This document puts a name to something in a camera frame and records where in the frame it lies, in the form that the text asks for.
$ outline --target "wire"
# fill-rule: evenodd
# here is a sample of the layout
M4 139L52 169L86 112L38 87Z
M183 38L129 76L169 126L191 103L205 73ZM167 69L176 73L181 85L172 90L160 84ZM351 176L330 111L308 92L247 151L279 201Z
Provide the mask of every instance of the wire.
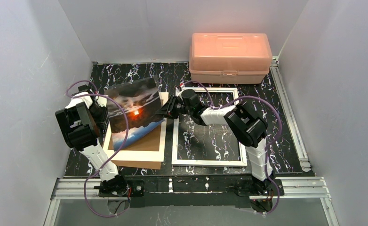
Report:
M187 84L187 83L189 83L189 82L195 82L195 83L197 83L197 84L200 84L199 82L197 82L197 81L188 81L188 82L186 82L186 83L184 83L184 84ZM207 94L209 95L209 98L211 99L212 97L210 96L210 94L209 94L209 91L206 89L206 87L204 87L202 84L200 84L205 90L206 90L206 92L207 92ZM233 104L235 101L238 101L238 100L242 100L242 99L255 99L255 100L258 100L258 101L261 101L261 102L263 102L265 105L267 105L271 110L272 110L272 112L274 113L274 115L275 115L275 118L277 119L277 124L278 124L278 132L277 132L277 134L274 136L274 138L272 139L272 141L271 142L269 142L267 145L266 145L266 147L265 147L265 151L266 151L266 157L265 157L265 162L264 162L264 165L265 165L265 167L264 167L264 171L265 171L265 173L266 173L266 178L275 186L275 188L277 189L277 191L278 191L278 194L277 194L277 202L275 203L275 205L273 206L273 208L270 210L270 211L268 211L268 212L266 212L267 214L269 214L269 213L271 213L271 212L273 212L276 208L277 208L277 206L278 206L278 203L280 202L280 190L279 190L279 188L278 188L278 185L277 185L277 183L275 183L275 181L273 180L273 179L271 179L270 178L270 175L269 175L269 173L268 173L268 170L267 170L267 163L268 163L268 160L269 160L269 155L268 155L268 150L267 150L267 148L270 146L270 145L272 145L273 143L275 143L277 140L278 140L278 138L281 136L281 133L282 133L282 121L281 121L281 118L280 118L280 115L278 114L278 112L277 112L277 110L269 103L269 102L267 102L266 100L263 100L262 98L259 98L259 97L254 97L254 96L242 96L242 97L239 97L239 98L237 98L237 99L234 99L234 100L232 100L232 101L230 101L230 102L228 102L227 104L225 104L225 105L223 105L223 106L221 106L221 107L219 107L219 108L224 108L224 107L228 107L228 106L230 106L231 104Z
M114 212L113 214L116 214L116 212L118 211L118 209L119 209L120 205L121 205L122 203L124 203L124 202L127 202L127 201L126 201L126 200L121 201L121 202L119 203L118 207L116 208L116 210L115 210L115 212Z
M127 196L127 201L130 203L130 196L131 196L131 188L130 191L128 192L128 196Z
M127 115L125 114L125 112L124 112L124 110L123 110L123 108L114 100L114 99L112 99L112 98L110 98L110 97L108 97L108 96L106 96L106 95L101 95L101 94L96 94L96 93L88 93L88 94L83 94L83 95L79 95L79 96L74 96L74 97L72 97L70 94L69 94L69 90L73 87L73 86L75 86L76 84L78 84L78 83L80 83L80 82L88 82L89 84L91 84L93 87L94 87L94 89L96 90L96 92L98 92L98 89L97 89L97 87L95 86L95 84L93 83L93 82L91 82L91 81L88 81L88 80L80 80L80 81L77 81L77 82L75 82L74 84L72 84L67 90L66 90L66 92L65 92L65 94L68 96L68 97L70 97L70 98L80 98L80 97L88 97L88 96L90 96L90 97L104 97L104 98L106 98L106 99L108 99L108 100L110 100L110 101L112 101L112 103L114 103L120 110L121 110L121 112L122 112L122 114L123 114L123 117L124 117L124 120L125 120L125 122L126 122L126 135L124 136L124 139L123 139L123 142L122 142L122 144L120 145L120 147L115 151L115 153L113 153L113 155L111 156L111 157L109 157L109 159L107 159L102 165L101 165L101 167L95 172L95 174L93 174L93 175L91 175L91 176L89 176L85 181L84 181L84 200L86 201L86 204L87 204L87 206L88 206L88 208L91 210L91 212L93 212L94 214L96 214L96 215L98 215L98 216L100 216L100 217L104 217L104 218L114 218L114 217L116 217L116 216L118 216L118 215L120 215L120 214L122 214L122 213L124 213L126 210L128 210L128 208L127 209L125 209L125 210L123 210L122 212L120 212L120 213L117 213L117 214L114 214L114 215L104 215L104 214L101 214L101 213L98 213L97 211L95 211L92 207L91 207L91 205L90 205L90 203L88 202L88 199L87 199L87 193L86 193L86 185L87 185L87 182L88 182L88 180L90 180L91 178L93 178L93 177L95 177L95 176L97 176L98 174L99 174L99 172L102 170L102 168L104 168L104 166L112 159L112 158L114 158L115 157L115 155L117 155L117 153L122 149L122 147L124 146L124 144L126 143L126 140L127 140L127 136L128 136L128 130L129 130L129 127L128 127L128 119L127 119Z
M269 197L270 197L270 192L267 193L267 197L266 197L265 201L269 200Z
M123 194L119 194L118 196L124 196L125 194L127 194L127 192L130 190L130 188L128 187L128 185L127 185L127 189L126 189L126 191L123 193Z
M270 198L270 200L272 200L273 197L274 197L274 191L272 190L272 197Z
M193 80L184 82L184 85L186 85L188 83L191 83L191 82L197 83L200 87L202 87L202 88L204 88L206 90L206 93L207 93L207 95L209 96L209 99L210 99L210 106L214 107L215 105L213 104L212 96L210 95L208 89L204 85L202 85L202 83L200 83L198 81L193 81Z

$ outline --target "black marble surface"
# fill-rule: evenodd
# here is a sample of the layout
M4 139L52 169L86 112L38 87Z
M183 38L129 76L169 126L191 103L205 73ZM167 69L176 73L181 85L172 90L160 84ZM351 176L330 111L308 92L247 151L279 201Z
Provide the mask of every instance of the black marble surface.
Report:
M210 103L206 93L199 93L200 100ZM229 93L210 93L215 105L233 100ZM179 117L177 159L240 161L238 140L226 125L201 126L189 116Z
M135 81L140 78L152 76L158 82L160 92L173 94L175 86L191 79L188 71L188 63L156 63L156 64L123 64L123 65L95 65L91 74L91 80L100 87L103 93L109 86ZM207 87L231 87L237 88L239 96L251 95L263 98L271 103L279 112L283 122L282 136L275 145L270 146L269 160L277 173L302 173L302 169L295 151L295 146L285 115L283 113L278 93L275 89L273 78L268 74L261 84L206 84ZM228 94L212 94L215 105L227 103L232 100ZM252 101L257 110L268 122L267 142L277 133L277 119L271 110L259 103ZM231 131L222 125L208 127L191 124L189 118L180 119L180 136L178 158L181 159L204 159L204 160L238 160L239 150L236 138ZM121 167L126 176L144 175L210 175L210 174L239 174L251 173L250 162L244 168L232 167L194 167L172 166L172 139L173 121L167 121L165 161L160 170ZM72 150L67 162L65 176L85 177L95 172L88 159Z

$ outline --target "gray wall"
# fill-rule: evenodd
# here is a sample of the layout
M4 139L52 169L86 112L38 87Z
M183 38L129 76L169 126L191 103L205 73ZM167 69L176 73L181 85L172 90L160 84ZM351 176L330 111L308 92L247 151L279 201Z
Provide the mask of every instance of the gray wall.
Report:
M341 225L368 225L368 1L310 0L280 70Z
M54 114L90 71L57 0L0 0L0 225L44 223L69 154Z
M195 32L266 33L277 56L308 0L59 0L92 61L188 61Z

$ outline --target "pink plastic box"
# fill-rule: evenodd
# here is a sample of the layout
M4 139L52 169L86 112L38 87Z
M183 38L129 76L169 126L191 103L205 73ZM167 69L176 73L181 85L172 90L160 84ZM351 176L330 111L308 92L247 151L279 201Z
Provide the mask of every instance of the pink plastic box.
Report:
M194 33L190 47L192 80L257 84L269 72L272 53L266 34Z

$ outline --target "robotic arm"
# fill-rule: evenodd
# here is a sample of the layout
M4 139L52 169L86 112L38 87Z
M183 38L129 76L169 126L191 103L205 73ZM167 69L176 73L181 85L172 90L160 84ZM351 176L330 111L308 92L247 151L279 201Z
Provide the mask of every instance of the robotic arm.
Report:
M270 162L265 162L267 123L253 109L248 101L224 108L205 106L192 89L176 88L176 95L170 96L168 102L157 112L168 119L177 119L186 114L199 125L228 125L239 142L247 146L252 166L252 175L262 182L266 180L265 165L268 175L272 174Z
M80 86L79 92L73 96L93 93L87 85ZM99 143L107 128L106 99L103 97L72 98L70 103L62 110L55 112L59 127L66 144L75 148L88 158L96 170L99 170L108 159L107 154ZM99 187L103 193L124 194L127 183L119 175L117 166L109 161L99 172L102 185Z

